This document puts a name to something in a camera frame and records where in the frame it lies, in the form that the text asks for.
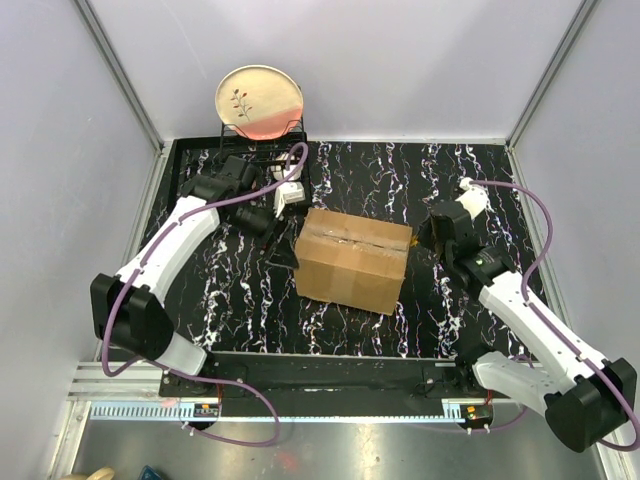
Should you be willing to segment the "brown cardboard express box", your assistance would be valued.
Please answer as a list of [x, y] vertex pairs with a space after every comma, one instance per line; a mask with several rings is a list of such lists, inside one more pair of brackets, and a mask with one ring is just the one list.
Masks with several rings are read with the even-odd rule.
[[413, 231], [406, 225], [312, 208], [295, 243], [297, 294], [394, 313]]

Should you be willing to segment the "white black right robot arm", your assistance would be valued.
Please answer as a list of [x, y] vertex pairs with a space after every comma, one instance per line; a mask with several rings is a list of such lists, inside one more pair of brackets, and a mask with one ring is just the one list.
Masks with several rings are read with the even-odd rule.
[[583, 452], [634, 417], [638, 375], [582, 341], [523, 283], [510, 257], [480, 242], [474, 219], [483, 201], [443, 201], [418, 233], [447, 275], [495, 314], [540, 363], [534, 369], [487, 346], [462, 354], [454, 384], [466, 396], [503, 394], [544, 417], [556, 438]]

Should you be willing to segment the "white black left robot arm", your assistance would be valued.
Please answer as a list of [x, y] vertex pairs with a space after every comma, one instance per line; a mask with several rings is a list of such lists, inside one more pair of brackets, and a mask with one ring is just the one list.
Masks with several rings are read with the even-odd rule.
[[112, 346], [135, 358], [181, 372], [181, 384], [196, 396], [215, 386], [205, 350], [179, 334], [165, 309], [167, 293], [187, 260], [220, 226], [231, 225], [269, 241], [287, 201], [298, 201], [305, 155], [282, 154], [271, 166], [274, 183], [256, 189], [259, 166], [227, 157], [213, 176], [196, 175], [184, 184], [176, 204], [152, 239], [114, 275], [91, 283], [94, 332], [102, 342], [103, 371], [110, 377]]

